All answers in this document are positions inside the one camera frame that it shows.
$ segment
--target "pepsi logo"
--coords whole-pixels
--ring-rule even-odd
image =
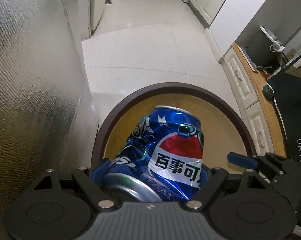
[[[174,132],[156,145],[148,169],[166,179],[199,188],[202,156],[197,136],[184,137]]]
[[[134,134],[135,136],[139,136],[140,132],[141,132],[141,131],[140,131],[139,126],[136,126],[135,129],[134,129],[134,131],[133,131],[133,134]]]

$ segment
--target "floor tile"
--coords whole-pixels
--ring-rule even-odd
[[[186,74],[228,81],[212,54],[204,30],[186,26],[171,26],[171,30]]]
[[[241,117],[236,99],[230,88],[229,82],[217,81],[214,79],[191,75],[187,75],[187,79],[189,84],[204,88],[223,99]]]
[[[140,88],[162,82],[187,83],[184,73],[167,71],[87,67],[86,73],[100,125],[122,99]]]
[[[182,0],[114,0],[107,4],[94,36],[144,25],[194,26],[200,22]]]
[[[177,46],[165,24],[120,30],[114,66],[185,73]]]
[[[154,25],[163,21],[151,17],[137,17],[125,14],[104,13],[95,33],[94,37],[99,34],[108,32],[136,28],[146,25]]]
[[[85,67],[111,66],[117,32],[105,33],[82,41]]]

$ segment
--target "crushed soda can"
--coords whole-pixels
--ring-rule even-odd
[[[204,136],[197,117],[176,107],[156,106],[126,142],[103,177],[110,196],[185,202],[198,191]]]

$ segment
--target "brown rim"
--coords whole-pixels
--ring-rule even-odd
[[[252,157],[253,155],[256,155],[254,142],[246,125],[238,116],[238,114],[224,100],[219,98],[217,95],[209,92],[208,90],[194,85],[177,82],[167,82],[141,88],[125,97],[118,103],[117,106],[114,107],[114,109],[106,117],[96,135],[92,153],[91,167],[95,167],[103,159],[108,137],[110,136],[116,123],[124,115],[124,113],[126,113],[126,111],[128,111],[131,107],[133,107],[140,101],[160,94],[187,94],[209,102],[220,111],[222,111],[223,114],[226,115],[235,126],[243,140],[247,156]]]

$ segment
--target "drawer handle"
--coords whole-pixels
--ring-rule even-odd
[[[242,82],[243,80],[238,76],[238,70],[235,69],[235,76],[239,80],[239,82]]]
[[[264,149],[265,146],[261,143],[260,135],[261,135],[261,132],[258,132],[258,134],[257,134],[258,144],[259,144],[259,146],[260,146],[261,148]]]

